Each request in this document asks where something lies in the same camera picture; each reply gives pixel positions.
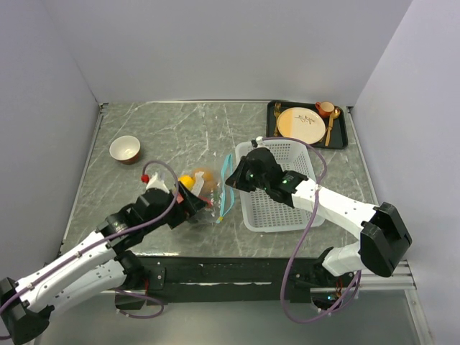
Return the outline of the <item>yellow orange fruit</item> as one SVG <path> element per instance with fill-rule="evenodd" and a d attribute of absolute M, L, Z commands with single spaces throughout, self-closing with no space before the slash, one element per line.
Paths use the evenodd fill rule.
<path fill-rule="evenodd" d="M 178 180 L 188 189 L 192 190 L 193 186 L 196 183 L 195 178 L 191 177 L 190 175 L 181 175 Z"/>

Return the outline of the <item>clear zip top bag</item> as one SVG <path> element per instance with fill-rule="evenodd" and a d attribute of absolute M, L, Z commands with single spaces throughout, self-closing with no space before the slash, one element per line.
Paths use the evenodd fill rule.
<path fill-rule="evenodd" d="M 227 213 L 230 212 L 232 207 L 235 204 L 235 194 L 234 191 L 226 187 L 224 180 L 227 178 L 231 171 L 233 170 L 233 155 L 228 154 L 224 158 L 220 172 L 216 172 L 215 169 L 211 169 L 215 174 L 216 184 L 218 189 L 212 192 L 211 194 L 202 194 L 201 190 L 204 184 L 204 181 L 201 177 L 201 174 L 195 176 L 195 185 L 191 192 L 196 196 L 203 196 L 208 198 L 212 203 L 212 207 L 206 207 L 202 211 L 198 212 L 191 220 L 191 224 L 221 224 L 226 217 Z"/>

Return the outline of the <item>brown kiwi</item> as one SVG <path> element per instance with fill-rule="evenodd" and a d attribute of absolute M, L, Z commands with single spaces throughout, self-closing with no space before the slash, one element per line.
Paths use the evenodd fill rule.
<path fill-rule="evenodd" d="M 211 194 L 217 189 L 218 189 L 217 184 L 214 181 L 209 180 L 203 184 L 201 192 L 202 194 Z"/>

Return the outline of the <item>orange mango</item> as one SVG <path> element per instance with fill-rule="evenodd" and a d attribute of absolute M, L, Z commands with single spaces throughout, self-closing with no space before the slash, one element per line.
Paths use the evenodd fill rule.
<path fill-rule="evenodd" d="M 204 181 L 204 183 L 210 184 L 216 184 L 216 179 L 215 179 L 215 174 L 214 172 L 207 168 L 207 167 L 200 167 L 192 171 L 191 176 L 193 178 L 196 178 L 197 174 L 201 174 L 201 177 Z"/>

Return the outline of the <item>red chili pepper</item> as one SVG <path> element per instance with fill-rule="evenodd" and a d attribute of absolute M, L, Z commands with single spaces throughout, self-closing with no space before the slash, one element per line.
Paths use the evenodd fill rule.
<path fill-rule="evenodd" d="M 199 198 L 206 203 L 206 206 L 208 208 L 212 207 L 213 203 L 208 198 L 205 198 L 203 196 L 199 196 Z"/>

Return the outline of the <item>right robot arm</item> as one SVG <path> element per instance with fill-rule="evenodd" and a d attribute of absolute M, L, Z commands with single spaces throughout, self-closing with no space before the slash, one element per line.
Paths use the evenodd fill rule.
<path fill-rule="evenodd" d="M 339 276 L 369 270 L 390 277 L 412 244 L 398 210 L 390 203 L 375 206 L 352 200 L 293 170 L 283 170 L 264 147 L 240 159 L 226 184 L 244 192 L 263 190 L 273 201 L 309 211 L 340 226 L 356 238 L 345 247 L 326 250 L 314 269 L 316 281 L 331 286 Z"/>

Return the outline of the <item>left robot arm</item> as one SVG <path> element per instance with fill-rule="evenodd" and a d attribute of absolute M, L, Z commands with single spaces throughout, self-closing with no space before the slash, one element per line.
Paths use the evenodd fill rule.
<path fill-rule="evenodd" d="M 144 279 L 131 247 L 155 229 L 189 221 L 207 203 L 179 184 L 172 192 L 151 187 L 134 203 L 107 216 L 80 244 L 41 270 L 19 280 L 1 280 L 1 319 L 14 344 L 26 344 L 51 318 L 114 288 L 132 289 Z"/>

